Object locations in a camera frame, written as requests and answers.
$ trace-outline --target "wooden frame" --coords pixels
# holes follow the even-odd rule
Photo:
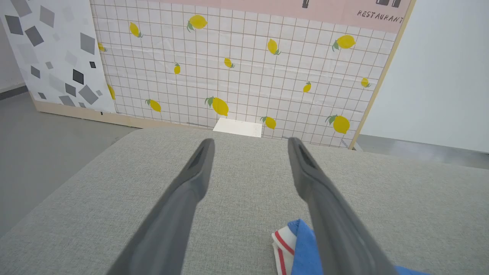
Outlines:
[[[391,66],[392,59],[394,58],[394,55],[396,54],[397,47],[399,46],[400,40],[402,39],[402,35],[404,34],[404,30],[406,29],[407,23],[409,22],[409,18],[411,17],[411,13],[413,12],[413,8],[414,8],[415,3],[416,3],[416,0],[411,0],[411,2],[409,3],[409,7],[407,8],[406,15],[404,16],[404,21],[402,22],[402,25],[400,26],[396,40],[394,41],[394,45],[392,46],[391,54],[389,54],[389,57],[387,58],[387,62],[385,64],[384,70],[382,71],[382,74],[380,74],[380,79],[377,82],[377,86],[375,87],[372,98],[370,99],[370,102],[367,105],[367,109],[365,110],[365,113],[363,114],[362,120],[360,121],[360,124],[358,125],[358,128],[355,132],[355,135],[353,136],[352,143],[350,143],[350,147],[348,147],[348,149],[350,149],[350,150],[352,150],[353,147],[355,146],[356,140],[358,139],[358,135],[360,135],[360,131],[362,130],[363,124],[365,123],[365,120],[367,119],[368,113],[370,112],[370,109],[372,108],[372,105],[374,104],[375,98],[377,97],[378,91],[380,90],[380,87],[382,86],[382,82],[384,81],[385,75],[387,74],[387,71],[389,70],[389,67]]]
[[[72,107],[63,104],[37,101],[32,97],[32,95],[31,98],[32,101],[34,102],[34,106],[36,107],[37,111],[48,113],[48,114],[64,115],[64,116],[88,119],[88,120],[117,124],[117,125],[124,125],[124,126],[135,127],[135,128],[176,126],[176,127],[192,127],[192,128],[207,130],[205,128],[200,128],[192,125],[187,126],[187,125],[173,124],[164,121],[136,118],[136,117],[112,114],[112,113],[104,113],[101,111],[96,111],[87,108]]]

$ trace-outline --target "gray upholstered sofa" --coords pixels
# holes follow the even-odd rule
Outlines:
[[[271,233],[310,224],[287,143],[183,127],[135,131],[0,239],[0,274],[104,274],[197,145],[214,138],[183,274],[276,274]],[[489,171],[307,145],[397,265],[489,274]]]

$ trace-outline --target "pink banner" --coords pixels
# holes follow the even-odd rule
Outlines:
[[[410,0],[170,0],[397,33]]]

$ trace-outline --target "lemon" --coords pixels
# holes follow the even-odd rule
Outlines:
[[[277,42],[275,42],[275,40],[270,39],[267,46],[268,46],[268,50],[272,54],[279,55],[281,53],[281,51],[278,49]]]
[[[224,65],[226,65],[226,67],[228,68],[234,68],[234,64],[231,63],[231,60],[229,60],[229,58],[224,58]]]
[[[355,45],[356,42],[355,42],[355,38],[353,38],[353,36],[351,35],[343,35],[342,37],[338,38],[338,40],[336,40],[332,46],[333,48],[333,51],[334,49],[339,49],[339,48],[342,48],[342,49],[349,49],[351,47],[353,47],[353,45]]]
[[[207,21],[204,16],[196,14],[188,21],[187,30],[190,32],[190,30],[194,30],[194,28],[203,29],[206,25]]]
[[[109,92],[111,92],[112,100],[115,100],[115,92],[114,92],[114,89],[109,84],[107,84],[107,87],[109,87]]]
[[[227,106],[226,102],[224,102],[224,100],[218,97],[208,97],[205,99],[204,103],[209,104],[209,107],[212,106],[212,108],[214,108],[216,113],[218,113],[219,115],[227,116],[229,107]]]
[[[98,49],[103,51],[103,52],[107,51],[107,49],[104,47],[104,45],[102,45],[102,43],[100,43],[100,42],[98,43]]]
[[[260,118],[264,123],[265,125],[270,128],[270,129],[275,129],[275,126],[277,125],[277,122],[275,122],[275,120],[269,116],[263,116]]]
[[[306,85],[304,86],[304,89],[302,89],[303,92],[309,92],[311,90],[311,83],[308,81]]]
[[[350,122],[344,117],[340,115],[330,115],[326,118],[326,122],[331,125],[333,123],[333,128],[338,133],[346,134],[346,131],[350,128]]]
[[[134,36],[139,38],[143,37],[143,34],[139,31],[136,24],[134,24],[133,22],[131,22],[131,24],[129,25],[129,30]]]
[[[361,82],[362,86],[364,86],[365,88],[368,88],[370,87],[372,84],[368,83],[368,79],[366,79],[365,77],[362,79],[362,82]]]
[[[175,72],[175,74],[180,73],[180,65],[178,63],[175,63],[175,68],[173,69],[173,71]]]
[[[157,112],[161,112],[161,106],[159,105],[158,102],[152,100],[152,99],[146,99],[146,104],[148,104],[149,106],[151,106],[151,109],[157,111]]]

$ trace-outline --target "white grid wallpaper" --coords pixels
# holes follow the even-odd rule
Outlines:
[[[104,72],[117,112],[133,117],[213,128],[221,117],[204,103],[218,97],[227,118],[263,123],[263,137],[348,147],[371,99],[396,34],[252,12],[134,0],[91,0]],[[195,14],[204,29],[188,32]],[[143,34],[130,33],[133,22]],[[332,51],[339,37],[356,44]],[[269,39],[282,51],[272,55]],[[235,65],[228,68],[224,58]],[[175,75],[175,63],[181,73]],[[368,78],[371,86],[360,82]],[[303,92],[307,82],[312,87]],[[155,112],[145,103],[161,105]],[[327,125],[329,115],[350,121],[346,134]]]

